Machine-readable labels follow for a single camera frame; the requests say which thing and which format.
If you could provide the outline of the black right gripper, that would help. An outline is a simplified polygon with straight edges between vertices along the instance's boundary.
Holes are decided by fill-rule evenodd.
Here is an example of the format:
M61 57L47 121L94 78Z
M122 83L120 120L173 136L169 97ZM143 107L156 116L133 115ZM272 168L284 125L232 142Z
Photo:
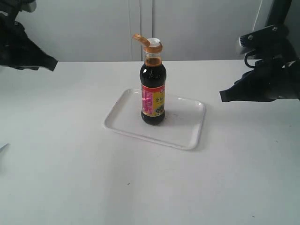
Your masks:
M252 68L242 75L234 85L219 92L222 102L248 101L272 102L277 99L300 99L300 59L288 62L282 55L260 59L254 65L246 53L244 62Z

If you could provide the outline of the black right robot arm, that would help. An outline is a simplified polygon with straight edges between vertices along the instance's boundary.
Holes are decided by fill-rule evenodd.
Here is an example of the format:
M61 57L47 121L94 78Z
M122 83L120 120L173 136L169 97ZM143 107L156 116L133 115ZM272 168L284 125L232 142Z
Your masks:
M220 91L222 102L300 98L300 59L286 35L253 32L238 43L250 71Z

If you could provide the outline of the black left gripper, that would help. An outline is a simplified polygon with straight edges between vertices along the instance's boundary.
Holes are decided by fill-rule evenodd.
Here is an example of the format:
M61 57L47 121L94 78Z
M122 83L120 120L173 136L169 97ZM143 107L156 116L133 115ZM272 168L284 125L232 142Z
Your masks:
M19 70L46 68L54 71L58 61L46 54L25 32L16 20L19 12L32 13L35 0L2 0L0 2L0 64Z

